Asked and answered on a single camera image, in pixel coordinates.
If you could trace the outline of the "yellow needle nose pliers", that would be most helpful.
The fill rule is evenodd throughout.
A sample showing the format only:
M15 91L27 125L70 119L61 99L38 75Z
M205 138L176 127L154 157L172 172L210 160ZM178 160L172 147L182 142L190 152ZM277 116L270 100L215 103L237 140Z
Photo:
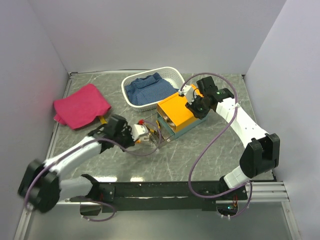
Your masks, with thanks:
M161 126L158 120L155 120L154 122L149 122L146 126L151 134L153 134L156 137L160 136L159 130L161 129Z

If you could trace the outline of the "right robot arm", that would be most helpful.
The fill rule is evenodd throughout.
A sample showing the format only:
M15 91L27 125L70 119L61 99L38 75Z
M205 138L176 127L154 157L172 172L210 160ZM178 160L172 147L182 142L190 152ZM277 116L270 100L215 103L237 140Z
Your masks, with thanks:
M210 111L221 116L227 126L232 128L244 146L239 165L220 178L218 194L211 198L231 199L238 188L243 187L254 177L275 169L279 165L280 138L269 134L243 110L238 101L238 94L233 85L219 89L214 80L214 73L205 72L196 82L199 93L184 83L178 94L186 97L186 108L197 119L204 119Z

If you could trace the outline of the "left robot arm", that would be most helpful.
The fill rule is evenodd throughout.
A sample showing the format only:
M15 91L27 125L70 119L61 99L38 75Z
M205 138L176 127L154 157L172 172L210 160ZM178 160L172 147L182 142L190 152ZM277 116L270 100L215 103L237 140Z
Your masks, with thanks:
M65 152L44 161L33 160L26 168L18 195L26 206L32 205L41 213L50 211L59 201L68 198L82 196L94 201L100 197L100 183L94 177L83 174L70 181L63 181L63 177L114 146L127 151L147 132L143 125L129 125L124 117L114 114L107 123L90 131Z

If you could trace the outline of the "yellow drawer cabinet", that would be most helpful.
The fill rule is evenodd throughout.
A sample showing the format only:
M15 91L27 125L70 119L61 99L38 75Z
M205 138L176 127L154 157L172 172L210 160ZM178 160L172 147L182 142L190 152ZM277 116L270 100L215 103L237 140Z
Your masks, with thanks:
M195 118L186 107L187 99L176 92L157 103L157 113L162 117L167 115L176 125L175 139L181 137L206 120Z

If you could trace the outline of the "pink folded towel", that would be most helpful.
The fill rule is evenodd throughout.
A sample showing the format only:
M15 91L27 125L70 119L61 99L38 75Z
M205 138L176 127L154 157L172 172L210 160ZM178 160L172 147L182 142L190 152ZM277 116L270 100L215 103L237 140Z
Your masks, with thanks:
M72 130L82 128L105 115L112 106L98 88L89 83L70 96L53 102L54 120Z

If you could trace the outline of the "blue checkered shirt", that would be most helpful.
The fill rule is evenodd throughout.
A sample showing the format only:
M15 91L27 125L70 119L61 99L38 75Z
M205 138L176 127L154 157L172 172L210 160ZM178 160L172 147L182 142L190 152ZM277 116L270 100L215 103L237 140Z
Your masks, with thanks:
M144 78L138 77L124 89L129 102L136 106L161 101L178 91L158 72Z

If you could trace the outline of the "black base beam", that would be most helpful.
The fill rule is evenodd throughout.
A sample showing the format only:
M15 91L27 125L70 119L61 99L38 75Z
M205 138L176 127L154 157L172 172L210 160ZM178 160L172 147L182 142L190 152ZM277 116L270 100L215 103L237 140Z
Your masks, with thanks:
M244 186L217 198L195 196L186 181L101 182L88 199L110 204L117 211L202 210L215 211L216 201L247 200Z

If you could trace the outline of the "aluminium frame rail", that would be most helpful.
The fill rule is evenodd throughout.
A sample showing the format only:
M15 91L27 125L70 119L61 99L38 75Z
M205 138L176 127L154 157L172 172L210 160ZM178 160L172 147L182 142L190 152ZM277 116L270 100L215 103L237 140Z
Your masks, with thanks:
M41 187L33 187L30 194L22 193L24 199L41 212L48 212L58 202L71 199L78 200L81 196L98 191L101 182L91 183L85 178L64 180L62 183L45 183ZM212 195L218 194L219 183L217 181L195 181L192 187L199 195L210 199ZM252 186L245 186L247 198L253 197L255 201L282 202L288 200L287 191L281 182L254 182Z

